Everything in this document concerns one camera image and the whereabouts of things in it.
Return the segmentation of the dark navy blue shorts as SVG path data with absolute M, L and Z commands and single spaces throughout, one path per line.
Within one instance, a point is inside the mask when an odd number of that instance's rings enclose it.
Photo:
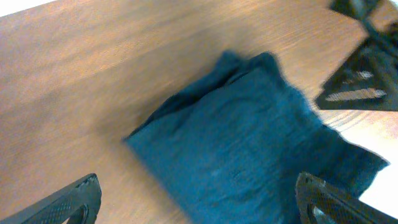
M 308 172 L 354 197 L 387 161 L 325 126 L 267 52 L 225 52 L 125 140 L 194 223 L 298 223 Z

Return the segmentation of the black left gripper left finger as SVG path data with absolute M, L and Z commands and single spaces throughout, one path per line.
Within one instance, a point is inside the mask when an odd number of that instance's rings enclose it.
M 98 176 L 91 173 L 1 220 L 1 224 L 94 224 L 101 196 Z

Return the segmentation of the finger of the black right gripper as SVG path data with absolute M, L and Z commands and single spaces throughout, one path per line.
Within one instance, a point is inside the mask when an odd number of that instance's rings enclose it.
M 364 39 L 323 84 L 321 110 L 397 111 L 397 57 Z

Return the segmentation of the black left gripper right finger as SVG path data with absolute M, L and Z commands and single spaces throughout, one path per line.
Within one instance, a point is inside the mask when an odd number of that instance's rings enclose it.
M 296 201 L 303 224 L 397 224 L 397 219 L 306 172 L 298 175 Z

